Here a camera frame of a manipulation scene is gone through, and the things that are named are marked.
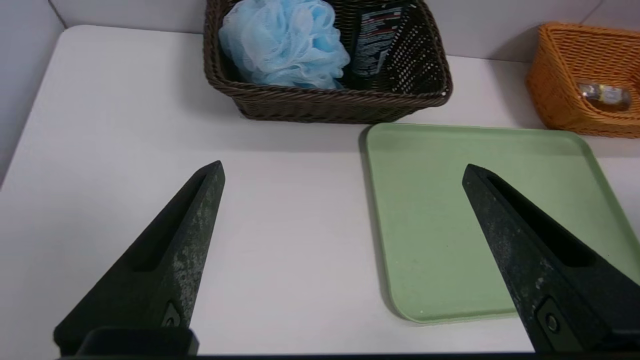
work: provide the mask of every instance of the bottle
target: bottle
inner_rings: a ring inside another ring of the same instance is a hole
[[[615,86],[579,81],[580,94],[596,109],[608,112],[627,111],[631,107],[631,93]]]

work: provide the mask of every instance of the green tray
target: green tray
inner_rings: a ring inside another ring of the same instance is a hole
[[[380,124],[367,134],[390,297],[420,323],[515,314],[462,188],[469,163],[640,283],[640,245],[589,145],[565,131]]]

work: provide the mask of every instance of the white table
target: white table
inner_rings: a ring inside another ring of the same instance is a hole
[[[402,122],[542,127],[527,64],[449,63],[449,103]],[[517,318],[423,326],[389,310],[363,129],[243,119],[207,84],[200,35],[67,30],[0,192],[0,357],[55,357],[54,326],[215,160],[227,184],[191,321],[201,354],[532,350]],[[588,142],[638,232],[640,142]]]

